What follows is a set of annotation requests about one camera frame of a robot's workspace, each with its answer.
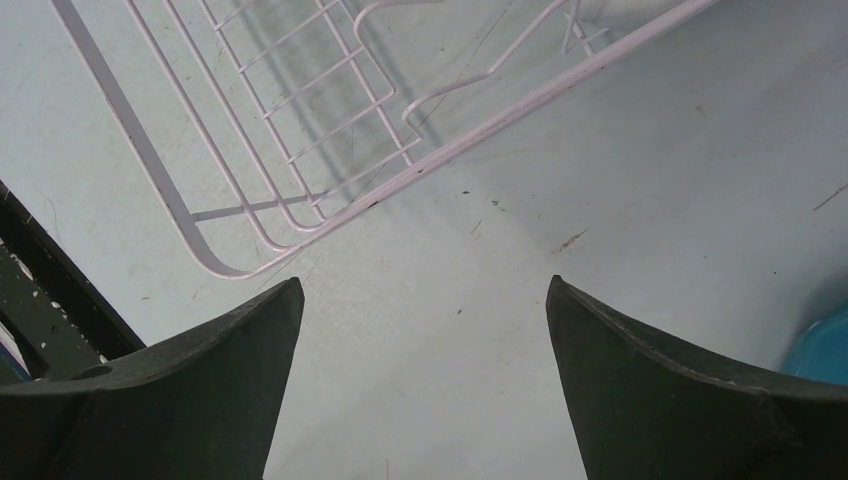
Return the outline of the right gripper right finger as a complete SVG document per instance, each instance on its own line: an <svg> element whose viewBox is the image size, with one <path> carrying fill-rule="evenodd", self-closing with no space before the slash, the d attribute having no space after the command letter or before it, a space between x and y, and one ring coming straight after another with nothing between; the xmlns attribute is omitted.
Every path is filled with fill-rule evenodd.
<svg viewBox="0 0 848 480"><path fill-rule="evenodd" d="M560 276L546 317L591 479L843 479L847 390L715 353Z"/></svg>

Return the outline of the blue polka dot plate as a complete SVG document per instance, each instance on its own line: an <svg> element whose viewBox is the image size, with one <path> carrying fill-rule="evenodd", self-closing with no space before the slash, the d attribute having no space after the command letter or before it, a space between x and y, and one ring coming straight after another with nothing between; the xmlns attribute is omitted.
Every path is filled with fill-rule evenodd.
<svg viewBox="0 0 848 480"><path fill-rule="evenodd" d="M784 374L847 385L847 318L832 317L811 325L792 346Z"/></svg>

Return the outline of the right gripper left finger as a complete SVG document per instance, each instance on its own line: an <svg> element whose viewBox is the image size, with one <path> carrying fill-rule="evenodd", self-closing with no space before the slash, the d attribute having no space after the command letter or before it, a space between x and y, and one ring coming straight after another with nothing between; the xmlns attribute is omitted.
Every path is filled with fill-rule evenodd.
<svg viewBox="0 0 848 480"><path fill-rule="evenodd" d="M260 479L305 295L286 280L68 379L1 389L5 479Z"/></svg>

